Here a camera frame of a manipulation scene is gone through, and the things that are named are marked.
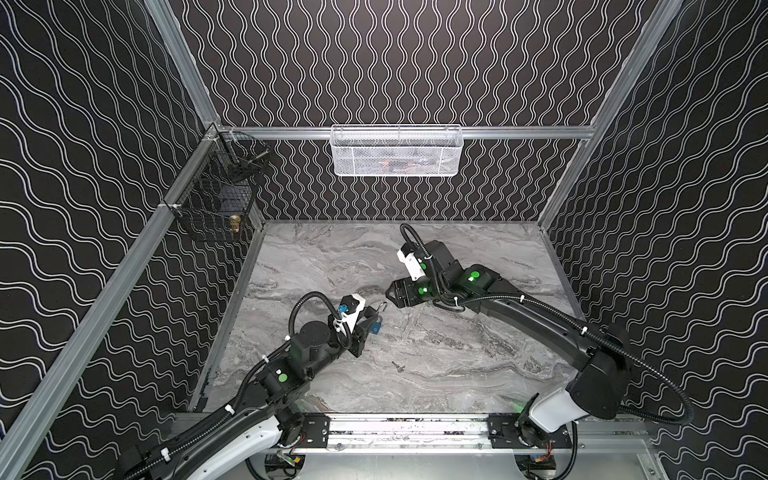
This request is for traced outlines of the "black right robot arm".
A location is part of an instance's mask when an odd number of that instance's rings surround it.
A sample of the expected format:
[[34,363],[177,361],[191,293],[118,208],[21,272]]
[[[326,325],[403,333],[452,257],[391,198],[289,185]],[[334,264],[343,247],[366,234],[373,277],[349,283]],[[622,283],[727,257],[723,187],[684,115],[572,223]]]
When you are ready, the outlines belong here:
[[[430,304],[452,313],[486,315],[520,330],[575,369],[566,385],[527,401],[517,420],[526,442],[586,417],[611,420],[626,413],[672,426],[687,426],[694,420],[694,404],[683,388],[632,353],[619,333],[530,296],[484,265],[463,267],[444,243],[424,241],[407,223],[399,230],[404,244],[398,258],[408,275],[393,281],[386,291],[397,308]],[[635,368],[671,390],[682,404],[681,413],[663,415],[626,404]]]

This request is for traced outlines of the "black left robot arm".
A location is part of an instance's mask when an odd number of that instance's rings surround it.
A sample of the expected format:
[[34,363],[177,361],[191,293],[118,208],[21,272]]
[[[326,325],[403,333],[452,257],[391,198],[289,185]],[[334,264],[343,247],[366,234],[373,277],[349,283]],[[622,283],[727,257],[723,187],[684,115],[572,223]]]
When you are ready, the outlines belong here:
[[303,295],[283,343],[246,373],[233,398],[170,440],[124,452],[114,478],[219,479],[265,450],[296,447],[305,437],[297,401],[342,355],[361,356],[385,308],[358,294],[338,304],[319,291]]

